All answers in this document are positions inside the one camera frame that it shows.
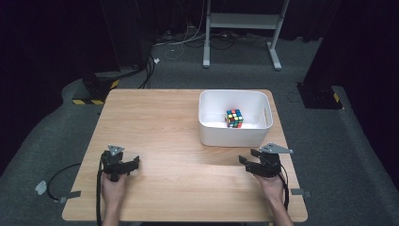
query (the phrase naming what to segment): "wooden table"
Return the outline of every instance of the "wooden table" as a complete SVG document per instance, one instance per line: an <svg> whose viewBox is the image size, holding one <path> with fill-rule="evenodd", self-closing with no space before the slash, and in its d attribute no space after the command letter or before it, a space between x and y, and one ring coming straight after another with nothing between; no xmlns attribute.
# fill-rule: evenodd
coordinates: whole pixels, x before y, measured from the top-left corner
<svg viewBox="0 0 399 226"><path fill-rule="evenodd" d="M287 147L272 93L274 124L263 145ZM255 222L272 221L259 182L238 162L250 161L249 148L207 147L200 143L199 89L114 89L104 105L72 191L65 220L96 219L96 175L108 144L125 148L123 161L140 156L127 182L122 221ZM280 155L290 188L299 188L289 154ZM305 221L302 196L290 194L289 215Z"/></svg>

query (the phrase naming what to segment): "gray floor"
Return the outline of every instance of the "gray floor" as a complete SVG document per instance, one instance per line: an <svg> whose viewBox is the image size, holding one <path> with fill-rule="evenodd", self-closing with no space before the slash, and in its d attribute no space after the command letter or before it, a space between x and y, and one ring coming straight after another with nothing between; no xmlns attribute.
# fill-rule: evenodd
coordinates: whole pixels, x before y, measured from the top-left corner
<svg viewBox="0 0 399 226"><path fill-rule="evenodd" d="M218 40L212 44L228 45ZM311 193L305 200L309 218L297 224L399 225L398 191L362 133L344 90L333 87L342 110L305 108L298 95L295 83L303 81L319 44L279 40L280 72L273 69L264 42L212 49L209 69L202 68L202 48L156 46L152 56L160 61L151 89L270 89L289 148L295 151L299 183ZM118 89L137 89L144 79L144 71L121 78ZM64 204L35 191L40 181L84 157L103 106L72 103L80 82L63 89L64 104L38 123L1 177L2 225L95 225L64 221ZM67 194L76 173L72 168L59 174L52 193Z"/></svg>

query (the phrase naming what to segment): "white plastic bin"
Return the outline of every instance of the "white plastic bin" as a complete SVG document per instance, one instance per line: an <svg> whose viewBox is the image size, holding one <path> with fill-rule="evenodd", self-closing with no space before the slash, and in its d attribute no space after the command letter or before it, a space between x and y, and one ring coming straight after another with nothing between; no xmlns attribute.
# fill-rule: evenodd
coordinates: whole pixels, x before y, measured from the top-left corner
<svg viewBox="0 0 399 226"><path fill-rule="evenodd" d="M241 128L228 128L227 110L240 109ZM260 147L273 125L267 96L259 91L208 89L199 96L200 141L207 146Z"/></svg>

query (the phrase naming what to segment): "metal stand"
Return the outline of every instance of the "metal stand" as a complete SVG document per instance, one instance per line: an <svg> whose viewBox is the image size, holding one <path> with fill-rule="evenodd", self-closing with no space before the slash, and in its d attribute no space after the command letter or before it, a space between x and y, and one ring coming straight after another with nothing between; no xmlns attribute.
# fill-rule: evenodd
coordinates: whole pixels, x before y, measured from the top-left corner
<svg viewBox="0 0 399 226"><path fill-rule="evenodd" d="M273 39L267 43L267 50L273 61L276 71L281 70L279 57L276 53L276 43L279 39L282 23L285 18L290 0L283 0L282 9L279 15L262 15L262 14L238 14L238 13L211 13L211 0L208 1L206 9L206 34L203 49L203 67L211 66L211 47L210 47L210 31L211 27L228 27L228 28L252 28L252 29L270 29L275 30Z"/></svg>

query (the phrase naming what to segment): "rubik's cube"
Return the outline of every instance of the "rubik's cube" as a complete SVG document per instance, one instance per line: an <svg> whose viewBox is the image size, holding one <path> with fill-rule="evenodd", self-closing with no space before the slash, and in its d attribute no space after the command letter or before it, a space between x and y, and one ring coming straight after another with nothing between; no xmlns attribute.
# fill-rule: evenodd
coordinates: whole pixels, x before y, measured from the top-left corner
<svg viewBox="0 0 399 226"><path fill-rule="evenodd" d="M241 128L244 118L239 109L226 111L226 123L228 128Z"/></svg>

